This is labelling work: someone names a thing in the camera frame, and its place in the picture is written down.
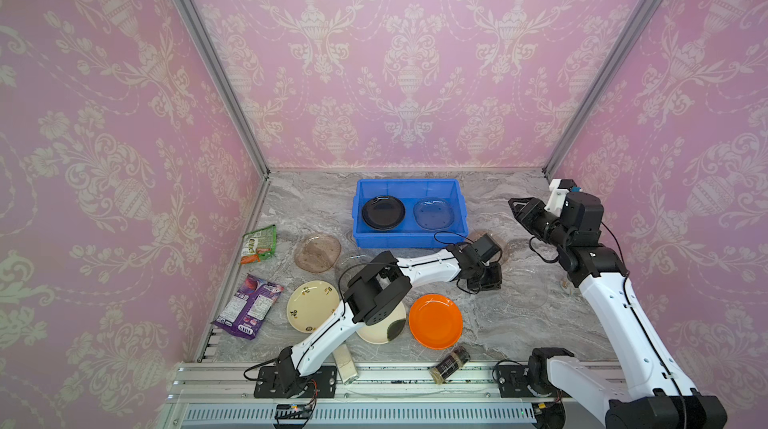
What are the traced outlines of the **clear glass plate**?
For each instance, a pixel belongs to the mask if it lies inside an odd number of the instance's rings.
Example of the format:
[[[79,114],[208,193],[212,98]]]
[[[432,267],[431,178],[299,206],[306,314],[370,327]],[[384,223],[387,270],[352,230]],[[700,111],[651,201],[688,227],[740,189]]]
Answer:
[[[416,224],[426,231],[440,231],[450,228],[455,215],[451,203],[441,198],[425,198],[413,208]]]

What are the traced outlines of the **pinkish translucent plate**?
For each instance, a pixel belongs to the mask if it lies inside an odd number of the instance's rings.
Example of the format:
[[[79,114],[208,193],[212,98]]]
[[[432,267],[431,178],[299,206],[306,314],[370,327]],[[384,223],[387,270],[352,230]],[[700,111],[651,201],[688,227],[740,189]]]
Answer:
[[[509,248],[508,240],[506,240],[496,232],[487,230],[487,229],[473,230],[469,234],[469,238],[473,241],[477,241],[481,239],[484,235],[488,235],[494,241],[494,243],[500,247],[499,252],[491,258],[491,261],[498,262],[500,265],[504,265],[506,261],[509,259],[511,254],[511,249]]]

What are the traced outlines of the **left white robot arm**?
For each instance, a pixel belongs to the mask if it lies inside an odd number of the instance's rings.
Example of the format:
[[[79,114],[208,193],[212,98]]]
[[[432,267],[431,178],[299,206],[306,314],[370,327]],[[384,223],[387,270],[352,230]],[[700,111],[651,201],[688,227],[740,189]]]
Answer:
[[[275,362],[279,378],[290,385],[314,375],[353,333],[383,321],[413,288],[465,281],[482,292],[484,279],[500,281],[493,274],[500,254],[501,247],[489,235],[416,258],[380,253],[350,279],[339,305],[318,329],[280,352]]]

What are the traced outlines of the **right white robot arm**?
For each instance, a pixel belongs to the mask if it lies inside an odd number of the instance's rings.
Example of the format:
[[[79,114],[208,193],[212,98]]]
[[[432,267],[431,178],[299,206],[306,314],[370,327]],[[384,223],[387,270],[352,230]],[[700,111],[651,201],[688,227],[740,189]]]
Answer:
[[[574,189],[558,189],[554,198],[557,209],[537,198],[512,198],[509,205],[529,234],[556,249],[556,263],[601,323],[626,386],[609,383],[568,350],[537,348],[529,358],[530,388],[565,393],[607,428],[724,427],[724,405],[701,393],[676,362],[637,301],[622,257],[601,243],[600,199]]]

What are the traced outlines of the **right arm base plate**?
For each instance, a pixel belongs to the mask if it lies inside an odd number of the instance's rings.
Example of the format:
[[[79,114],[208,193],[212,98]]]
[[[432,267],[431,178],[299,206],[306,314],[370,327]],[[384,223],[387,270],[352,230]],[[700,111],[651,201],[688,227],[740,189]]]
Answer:
[[[535,362],[533,367],[516,361],[502,360],[491,369],[491,377],[503,399],[512,398],[570,398],[548,379],[545,362]]]

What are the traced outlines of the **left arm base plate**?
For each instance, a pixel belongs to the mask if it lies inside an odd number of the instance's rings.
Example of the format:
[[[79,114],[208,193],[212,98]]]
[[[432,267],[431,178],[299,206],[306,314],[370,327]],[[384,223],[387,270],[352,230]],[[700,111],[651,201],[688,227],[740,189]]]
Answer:
[[[281,376],[278,368],[260,367],[256,376],[255,399],[333,399],[337,387],[337,368],[323,365],[311,376]]]

